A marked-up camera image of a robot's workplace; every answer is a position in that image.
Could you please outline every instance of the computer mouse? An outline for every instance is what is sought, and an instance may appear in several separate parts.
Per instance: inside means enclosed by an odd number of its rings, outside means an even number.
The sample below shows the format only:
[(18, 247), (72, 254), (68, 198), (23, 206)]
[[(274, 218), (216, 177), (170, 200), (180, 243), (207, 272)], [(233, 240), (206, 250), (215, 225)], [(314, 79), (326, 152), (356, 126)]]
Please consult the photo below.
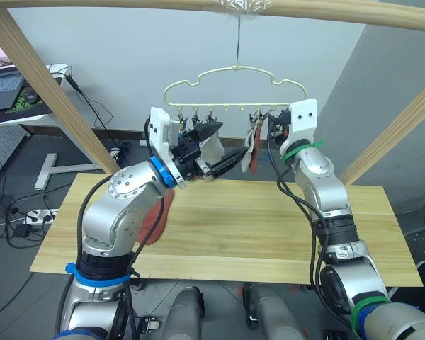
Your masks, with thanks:
[(30, 105), (37, 103), (40, 100), (39, 95), (30, 84), (25, 85), (22, 91), (22, 96), (25, 102)]

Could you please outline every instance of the blue tape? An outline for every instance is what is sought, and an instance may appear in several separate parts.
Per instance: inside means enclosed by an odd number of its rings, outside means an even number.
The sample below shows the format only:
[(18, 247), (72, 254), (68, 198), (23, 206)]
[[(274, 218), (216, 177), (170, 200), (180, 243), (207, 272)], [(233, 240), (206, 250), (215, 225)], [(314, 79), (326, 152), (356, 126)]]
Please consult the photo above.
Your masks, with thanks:
[(110, 285), (119, 285), (120, 283), (124, 283), (130, 280), (130, 275), (122, 276), (120, 278), (114, 278), (112, 280), (105, 280), (105, 281), (89, 280), (88, 278), (84, 278), (79, 273), (79, 271), (76, 268), (76, 264), (72, 262), (66, 265), (65, 271), (68, 274), (74, 275), (74, 277), (77, 279), (77, 281), (81, 285), (87, 285), (89, 287), (108, 287)]
[(68, 331), (62, 331), (60, 334), (55, 336), (55, 338), (52, 338), (52, 340), (61, 339), (61, 338), (64, 338), (66, 336), (71, 336), (71, 335), (84, 335), (84, 336), (90, 336), (94, 340), (104, 340), (104, 338), (101, 338), (97, 335), (92, 334), (87, 329), (79, 329), (79, 330), (73, 329), (71, 331), (69, 331), (69, 330)]
[(164, 165), (155, 156), (149, 159), (151, 163), (156, 167), (156, 170), (161, 174), (164, 183), (169, 188), (175, 187), (175, 178), (164, 168)]
[(359, 311), (359, 314), (357, 316), (357, 325), (358, 325), (358, 329), (361, 333), (362, 340), (367, 340), (367, 336), (366, 336), (366, 333), (365, 333), (365, 323), (366, 323), (367, 316), (370, 315), (373, 310), (375, 310), (377, 307), (379, 307), (381, 305), (385, 305), (385, 303), (378, 303), (378, 304), (374, 304), (374, 305), (369, 305), (369, 306), (363, 307)]

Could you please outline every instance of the mouse pad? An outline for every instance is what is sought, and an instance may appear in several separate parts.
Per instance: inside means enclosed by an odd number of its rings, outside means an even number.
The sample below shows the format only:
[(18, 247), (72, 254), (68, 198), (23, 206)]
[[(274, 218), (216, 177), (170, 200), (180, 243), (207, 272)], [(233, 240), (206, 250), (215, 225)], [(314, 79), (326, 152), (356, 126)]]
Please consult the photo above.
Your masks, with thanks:
[[(59, 85), (62, 82), (62, 78), (60, 77), (55, 78), (55, 80)], [(23, 98), (24, 87), (25, 84), (22, 86), (22, 90), (19, 93), (19, 96), (14, 102), (12, 108), (0, 110), (0, 123), (52, 113), (52, 110), (50, 110), (50, 108), (41, 99), (34, 104), (26, 103), (25, 99)]]

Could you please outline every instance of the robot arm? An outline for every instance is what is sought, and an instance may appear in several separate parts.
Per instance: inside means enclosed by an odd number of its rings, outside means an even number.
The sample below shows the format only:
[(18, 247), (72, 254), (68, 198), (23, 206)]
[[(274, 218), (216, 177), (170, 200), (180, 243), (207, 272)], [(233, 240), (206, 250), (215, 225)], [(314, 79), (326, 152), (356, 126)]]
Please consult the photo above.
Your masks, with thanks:
[(276, 118), (272, 135), (281, 143), (280, 155), (293, 168), (305, 200), (314, 207), (313, 230), (325, 248), (320, 278), (327, 304), (339, 315), (350, 315), (353, 330), (363, 339), (425, 339), (425, 314), (387, 299), (366, 243), (359, 239), (346, 189), (332, 161), (314, 144), (316, 124), (317, 101), (299, 101)]
[[(72, 282), (62, 298), (56, 335), (63, 339), (121, 339), (130, 319), (126, 294), (132, 249), (148, 210), (175, 185), (199, 176), (216, 178), (240, 162), (247, 149), (237, 149), (216, 164), (200, 158), (198, 142), (220, 128), (207, 122), (179, 137), (180, 122), (160, 108), (152, 108), (150, 139), (158, 157), (114, 174), (106, 192), (83, 217), (79, 262), (70, 263)], [(148, 317), (135, 318), (138, 335), (157, 327)]]

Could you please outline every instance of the wooden frame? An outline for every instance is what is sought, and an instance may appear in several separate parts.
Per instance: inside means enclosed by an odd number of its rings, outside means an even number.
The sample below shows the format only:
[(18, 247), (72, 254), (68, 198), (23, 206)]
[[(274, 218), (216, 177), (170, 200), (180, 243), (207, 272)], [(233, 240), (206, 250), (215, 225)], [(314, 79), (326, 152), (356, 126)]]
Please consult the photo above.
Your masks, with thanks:
[[(217, 0), (0, 0), (0, 47), (60, 122), (106, 172), (118, 170), (91, 128), (56, 84), (7, 7), (95, 6), (226, 11)], [(425, 8), (366, 0), (273, 0), (261, 15), (367, 23), (425, 31)], [(425, 89), (341, 175), (352, 184), (425, 118)]]

